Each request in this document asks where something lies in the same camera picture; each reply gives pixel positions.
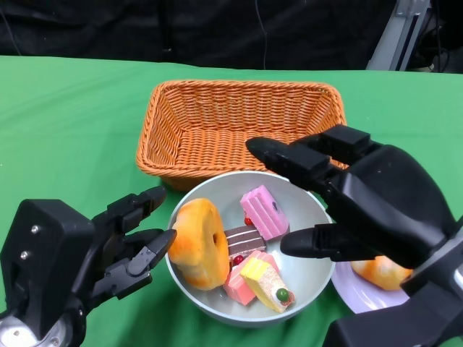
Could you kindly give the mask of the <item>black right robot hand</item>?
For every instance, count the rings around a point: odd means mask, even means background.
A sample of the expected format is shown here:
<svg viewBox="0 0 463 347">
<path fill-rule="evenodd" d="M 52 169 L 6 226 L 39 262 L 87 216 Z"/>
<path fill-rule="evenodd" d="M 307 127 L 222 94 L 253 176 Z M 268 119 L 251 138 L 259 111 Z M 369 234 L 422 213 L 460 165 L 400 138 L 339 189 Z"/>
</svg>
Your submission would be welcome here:
<svg viewBox="0 0 463 347">
<path fill-rule="evenodd" d="M 384 255 L 415 269 L 462 226 L 409 153 L 358 129 L 337 125 L 289 144 L 253 137 L 246 148 L 268 170 L 320 195 L 332 219 L 285 236 L 284 254 L 340 262 Z"/>
</svg>

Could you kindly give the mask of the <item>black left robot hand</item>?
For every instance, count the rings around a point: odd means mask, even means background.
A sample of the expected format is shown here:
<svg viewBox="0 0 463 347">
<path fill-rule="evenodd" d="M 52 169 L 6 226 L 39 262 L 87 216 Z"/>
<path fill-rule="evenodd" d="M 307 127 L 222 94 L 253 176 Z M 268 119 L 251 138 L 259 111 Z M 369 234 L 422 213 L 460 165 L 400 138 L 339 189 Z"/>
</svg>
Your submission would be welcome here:
<svg viewBox="0 0 463 347">
<path fill-rule="evenodd" d="M 1 250 L 7 305 L 1 319 L 11 329 L 26 327 L 40 345 L 54 327 L 64 332 L 62 345 L 80 345 L 93 309 L 152 281 L 177 233 L 139 225 L 165 199 L 165 188 L 154 187 L 93 218 L 61 200 L 22 201 Z"/>
</svg>

